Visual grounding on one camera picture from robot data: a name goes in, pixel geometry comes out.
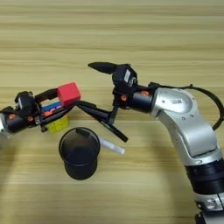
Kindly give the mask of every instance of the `black container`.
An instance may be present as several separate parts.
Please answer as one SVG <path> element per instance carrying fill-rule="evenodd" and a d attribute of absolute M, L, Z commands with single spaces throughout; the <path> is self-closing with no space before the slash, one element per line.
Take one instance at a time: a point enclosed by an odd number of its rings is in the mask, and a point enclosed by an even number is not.
<path fill-rule="evenodd" d="M 70 129 L 59 142 L 67 174 L 78 180 L 90 178 L 97 168 L 100 148 L 100 140 L 91 129 Z"/>

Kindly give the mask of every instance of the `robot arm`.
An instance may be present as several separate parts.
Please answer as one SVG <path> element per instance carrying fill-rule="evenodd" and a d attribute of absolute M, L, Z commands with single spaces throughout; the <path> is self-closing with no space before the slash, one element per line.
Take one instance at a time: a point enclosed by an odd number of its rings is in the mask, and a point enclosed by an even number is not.
<path fill-rule="evenodd" d="M 137 73 L 129 64 L 105 62 L 89 64 L 95 70 L 112 74 L 115 88 L 114 121 L 117 108 L 134 109 L 151 114 L 169 131 L 195 193 L 197 224 L 224 223 L 224 160 L 214 130 L 223 121 L 220 100 L 207 90 L 195 88 L 212 98 L 220 110 L 219 121 L 211 125 L 200 115 L 198 104 L 186 87 L 174 88 L 151 83 L 137 84 Z"/>
<path fill-rule="evenodd" d="M 182 89 L 158 88 L 151 114 L 168 129 L 202 213 L 197 223 L 224 221 L 224 160 L 214 130 Z"/>

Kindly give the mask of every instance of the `white handle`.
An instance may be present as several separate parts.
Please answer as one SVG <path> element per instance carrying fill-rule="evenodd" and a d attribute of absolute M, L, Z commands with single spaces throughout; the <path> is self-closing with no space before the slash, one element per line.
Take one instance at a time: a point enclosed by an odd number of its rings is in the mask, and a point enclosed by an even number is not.
<path fill-rule="evenodd" d="M 102 146 L 104 146 L 104 147 L 106 147 L 106 148 L 108 148 L 112 151 L 115 151 L 115 152 L 117 152 L 119 154 L 122 154 L 122 155 L 125 154 L 125 149 L 124 148 L 121 148 L 121 147 L 119 147 L 119 146 L 117 146 L 117 145 L 115 145 L 111 142 L 108 142 L 107 140 L 101 139 L 101 138 L 100 138 L 100 142 L 101 142 Z"/>

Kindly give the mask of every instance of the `black cylinder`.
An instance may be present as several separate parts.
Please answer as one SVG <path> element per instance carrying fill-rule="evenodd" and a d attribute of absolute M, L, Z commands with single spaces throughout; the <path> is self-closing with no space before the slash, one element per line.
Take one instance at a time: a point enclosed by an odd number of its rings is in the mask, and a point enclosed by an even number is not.
<path fill-rule="evenodd" d="M 151 112 L 151 103 L 152 103 L 152 95 L 145 94 L 144 92 L 136 92 L 133 97 L 129 100 L 129 107 L 131 109 L 150 113 Z"/>
<path fill-rule="evenodd" d="M 192 189 L 198 194 L 224 193 L 224 160 L 210 164 L 186 166 Z"/>
<path fill-rule="evenodd" d="M 90 178 L 97 168 L 100 148 L 99 138 L 92 130 L 69 130 L 59 143 L 59 154 L 64 160 L 66 173 L 73 179 Z"/>

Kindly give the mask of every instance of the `red cube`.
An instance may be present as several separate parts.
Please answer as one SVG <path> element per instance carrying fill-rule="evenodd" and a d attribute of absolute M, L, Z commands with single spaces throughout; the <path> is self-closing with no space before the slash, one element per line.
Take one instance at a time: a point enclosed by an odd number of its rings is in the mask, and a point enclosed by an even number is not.
<path fill-rule="evenodd" d="M 81 92 L 75 82 L 72 82 L 58 87 L 58 98 L 62 106 L 68 106 L 81 98 Z"/>

